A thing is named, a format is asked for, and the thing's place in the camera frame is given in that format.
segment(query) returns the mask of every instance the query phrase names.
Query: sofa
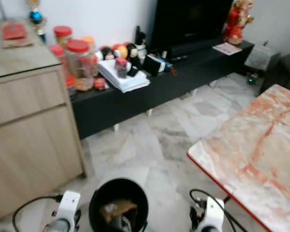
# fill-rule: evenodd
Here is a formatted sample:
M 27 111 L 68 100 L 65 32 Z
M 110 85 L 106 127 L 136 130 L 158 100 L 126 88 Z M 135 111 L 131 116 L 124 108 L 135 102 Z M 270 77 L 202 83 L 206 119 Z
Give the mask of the sofa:
M 290 54 L 282 57 L 266 75 L 260 93 L 278 84 L 290 90 Z

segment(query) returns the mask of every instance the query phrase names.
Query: marble table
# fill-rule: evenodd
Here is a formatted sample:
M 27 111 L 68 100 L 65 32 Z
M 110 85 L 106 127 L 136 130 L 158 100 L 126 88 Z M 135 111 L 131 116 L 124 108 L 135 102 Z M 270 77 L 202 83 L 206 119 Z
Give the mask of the marble table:
M 188 151 L 269 232 L 290 232 L 290 91 L 274 85 Z

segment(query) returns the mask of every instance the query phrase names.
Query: wooden cabinet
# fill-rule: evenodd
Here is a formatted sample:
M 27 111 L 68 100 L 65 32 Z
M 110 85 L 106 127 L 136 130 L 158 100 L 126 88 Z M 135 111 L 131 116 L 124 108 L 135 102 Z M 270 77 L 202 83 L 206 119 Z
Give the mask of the wooden cabinet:
M 61 64 L 27 30 L 33 46 L 0 48 L 0 218 L 86 174 Z

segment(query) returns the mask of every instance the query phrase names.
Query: cabinet drawer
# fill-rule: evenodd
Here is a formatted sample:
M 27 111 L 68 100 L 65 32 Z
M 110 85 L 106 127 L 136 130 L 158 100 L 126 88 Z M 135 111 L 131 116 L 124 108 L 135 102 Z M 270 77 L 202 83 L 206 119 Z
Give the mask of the cabinet drawer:
M 0 124 L 62 104 L 59 78 L 48 72 L 0 84 Z
M 81 173 L 67 107 L 0 127 L 0 218 Z

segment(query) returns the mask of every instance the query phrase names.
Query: cabinet countertop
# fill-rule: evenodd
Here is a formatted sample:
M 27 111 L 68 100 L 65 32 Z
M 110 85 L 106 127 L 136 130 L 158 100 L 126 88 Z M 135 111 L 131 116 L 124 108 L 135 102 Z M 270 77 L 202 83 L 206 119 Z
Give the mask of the cabinet countertop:
M 26 21 L 17 21 L 26 26 L 27 36 L 29 36 L 33 45 L 2 48 L 0 30 L 0 77 L 59 65 L 60 61 L 49 51 Z

